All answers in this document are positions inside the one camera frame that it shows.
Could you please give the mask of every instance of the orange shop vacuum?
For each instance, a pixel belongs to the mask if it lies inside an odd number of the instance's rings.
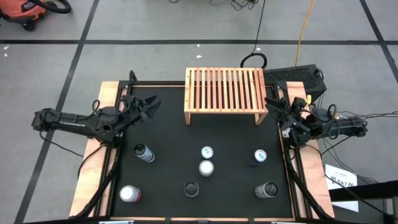
[[[71,11],[67,0],[59,0],[65,8],[58,8],[54,2],[44,0],[0,0],[0,18],[22,24],[28,31],[35,29],[38,19],[43,19],[47,10],[66,14]]]

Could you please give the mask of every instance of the cylindrical object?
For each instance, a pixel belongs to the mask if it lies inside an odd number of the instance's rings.
[[[250,158],[249,165],[250,166],[258,166],[263,163],[267,159],[267,154],[264,150],[258,149],[254,152],[252,158]]]
[[[151,163],[155,160],[155,154],[144,144],[136,145],[134,153],[145,162]]]
[[[185,184],[184,192],[188,197],[196,197],[199,194],[199,185],[195,182]]]
[[[278,193],[278,188],[274,183],[266,182],[256,187],[255,193],[259,198],[273,197]]]
[[[210,146],[205,146],[201,149],[201,156],[204,159],[210,159],[213,156],[213,149]]]
[[[141,199],[141,190],[131,185],[124,186],[120,190],[120,198],[124,202],[138,202]]]
[[[209,177],[214,170],[214,165],[210,161],[202,161],[199,164],[199,172],[204,177]]]

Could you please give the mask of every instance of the wooden slatted shelf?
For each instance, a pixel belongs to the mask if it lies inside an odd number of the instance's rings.
[[[191,114],[254,114],[256,125],[266,117],[266,86],[261,68],[187,68],[185,122]]]

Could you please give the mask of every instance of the can lid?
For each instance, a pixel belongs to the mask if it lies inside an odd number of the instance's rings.
[[[126,201],[131,200],[133,194],[134,194],[134,187],[130,186],[130,185],[124,186],[120,190],[120,198],[122,200],[126,200]]]
[[[268,183],[264,187],[264,190],[266,191],[267,195],[269,196],[275,196],[278,193],[278,188],[274,183]]]
[[[141,156],[141,155],[143,155],[143,154],[145,153],[145,149],[146,149],[145,145],[143,145],[143,144],[138,144],[138,145],[136,145],[136,146],[134,147],[134,153],[135,153],[136,155],[138,155],[138,156]]]
[[[213,149],[210,146],[205,146],[201,149],[201,155],[205,159],[209,159],[213,156]]]
[[[195,195],[199,190],[199,186],[195,182],[189,182],[185,184],[185,193],[189,195]]]
[[[265,159],[267,159],[267,154],[264,150],[258,149],[254,153],[254,157],[256,158],[257,161],[263,162]]]
[[[209,173],[213,172],[213,170],[214,170],[214,165],[213,165],[213,163],[210,162],[210,161],[202,161],[202,162],[199,164],[199,169],[200,169],[200,171],[201,171],[202,173],[204,173],[204,174],[209,174]]]

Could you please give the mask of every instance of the black floor line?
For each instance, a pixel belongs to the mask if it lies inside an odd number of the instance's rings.
[[[264,45],[297,45],[298,40],[258,40]],[[98,44],[98,45],[179,45],[254,44],[255,40],[0,40],[0,44]],[[302,40],[302,45],[381,45],[378,40]],[[386,42],[398,45],[398,40]]]
[[[368,4],[366,4],[365,0],[359,0],[359,1],[361,2],[363,10],[365,11],[366,17],[368,18],[368,20],[369,20],[369,22],[371,24],[373,32],[374,32],[374,34],[377,37],[377,40],[380,42],[381,49],[383,50],[384,56],[387,59],[387,62],[389,64],[389,66],[390,66],[392,74],[394,74],[394,77],[396,78],[396,81],[398,82],[398,68],[397,68],[397,65],[396,65],[394,59],[391,56],[390,50],[388,49],[388,47],[386,45],[386,42],[384,41],[383,36],[380,33],[379,28],[376,25],[376,21],[374,20],[374,18],[372,16],[372,13],[369,10]]]
[[[87,38],[88,31],[90,29],[90,25],[93,22],[94,14],[95,14],[96,8],[98,6],[98,1],[99,0],[94,0],[94,2],[93,2],[93,5],[91,7],[90,13],[88,14],[86,25],[85,25],[85,27],[83,29],[83,33],[81,35],[80,40],[85,40]],[[67,98],[68,90],[69,90],[70,84],[72,82],[73,75],[75,74],[75,70],[76,70],[77,64],[79,62],[79,58],[80,58],[80,55],[81,55],[81,51],[83,50],[83,46],[84,46],[84,43],[82,41],[77,46],[77,49],[76,49],[76,52],[75,52],[75,56],[73,57],[72,63],[71,63],[70,68],[69,68],[68,75],[67,75],[67,77],[65,79],[65,83],[63,84],[63,88],[62,88],[60,97],[58,99],[57,106],[55,108],[57,111],[61,111],[62,108],[63,108],[63,105],[65,104],[65,100]],[[53,138],[53,131],[47,133],[45,138],[47,140],[51,141],[52,138]],[[40,150],[39,158],[36,161],[32,176],[30,177],[30,181],[29,181],[28,186],[26,188],[24,197],[23,197],[21,205],[20,205],[20,207],[18,209],[18,213],[17,213],[17,216],[16,216],[16,219],[15,219],[14,223],[23,223],[24,222],[24,219],[25,219],[25,216],[26,216],[30,201],[32,200],[32,196],[33,196],[34,190],[35,190],[36,185],[37,185],[37,183],[39,181],[40,173],[42,172],[44,161],[45,161],[45,158],[47,157],[47,153],[49,151],[49,148],[50,148],[49,142],[48,141],[44,141],[43,145],[42,145],[42,148]]]

